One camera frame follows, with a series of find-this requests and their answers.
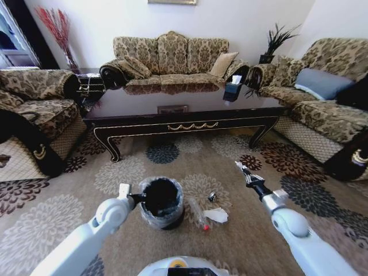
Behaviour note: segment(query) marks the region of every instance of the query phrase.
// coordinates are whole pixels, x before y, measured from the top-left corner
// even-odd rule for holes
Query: patterned sofa
[[[0,71],[0,181],[54,177],[86,129],[78,78],[65,70]]]
[[[170,85],[185,83],[225,82],[234,74],[248,73],[248,63],[232,62],[224,78],[207,74],[220,53],[227,53],[226,39],[188,39],[173,31],[157,39],[139,37],[115,37],[113,41],[116,59],[100,68],[106,88],[125,85]],[[148,79],[133,79],[119,62],[125,55],[139,59],[152,72]]]
[[[367,56],[366,39],[326,38],[316,41],[301,60],[309,68],[358,81],[368,73]],[[248,85],[292,108],[289,116],[281,117],[275,129],[318,161],[326,164],[367,129],[366,111],[339,105],[335,100],[319,101],[294,87],[269,86],[276,68],[274,64],[254,66],[247,79]],[[285,72],[283,77],[291,78],[291,75],[295,72]],[[368,178],[367,172],[359,179]]]

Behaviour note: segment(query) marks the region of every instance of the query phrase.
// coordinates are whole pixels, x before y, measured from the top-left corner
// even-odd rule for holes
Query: plastic bottle
[[[201,209],[201,207],[199,206],[198,202],[196,201],[195,198],[190,197],[188,199],[191,211],[194,213],[194,216],[196,217],[196,219],[198,220],[198,222],[200,223],[200,226],[202,227],[203,230],[207,231],[209,230],[209,225],[207,223],[207,218],[204,216],[203,211]]]

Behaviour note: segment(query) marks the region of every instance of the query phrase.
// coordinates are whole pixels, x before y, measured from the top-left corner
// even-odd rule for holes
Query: sofa base
[[[286,116],[280,117],[274,129],[322,164],[344,147]],[[355,181],[363,179],[368,179],[368,169]]]
[[[85,130],[86,125],[78,115],[63,133],[51,142],[50,147],[65,160]],[[10,156],[4,168],[0,168],[0,182],[48,177],[40,171],[31,152],[17,138],[12,137],[0,144],[0,152],[2,155]]]

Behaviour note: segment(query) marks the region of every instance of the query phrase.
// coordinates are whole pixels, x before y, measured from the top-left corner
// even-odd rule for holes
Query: floral rug
[[[205,258],[232,275],[302,275],[282,236],[234,161],[289,193],[287,205],[362,275],[368,275],[368,188],[324,174],[308,155],[276,133],[248,148],[252,130],[116,140],[118,163],[87,134],[54,179],[0,183],[0,275],[29,275],[73,229],[89,221],[98,205],[118,195],[119,183],[133,192],[146,177],[175,178],[185,198],[201,208],[222,207],[229,221],[204,232],[187,201],[183,223],[171,231],[151,228],[137,207],[106,239],[83,275],[137,275],[146,265],[176,255]],[[217,201],[207,196],[216,191]]]

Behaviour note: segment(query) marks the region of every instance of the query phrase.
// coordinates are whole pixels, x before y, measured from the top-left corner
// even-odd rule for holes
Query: coffee table
[[[259,127],[253,148],[287,110],[245,85],[236,94],[222,83],[144,85],[107,90],[83,120],[118,162],[114,137]]]

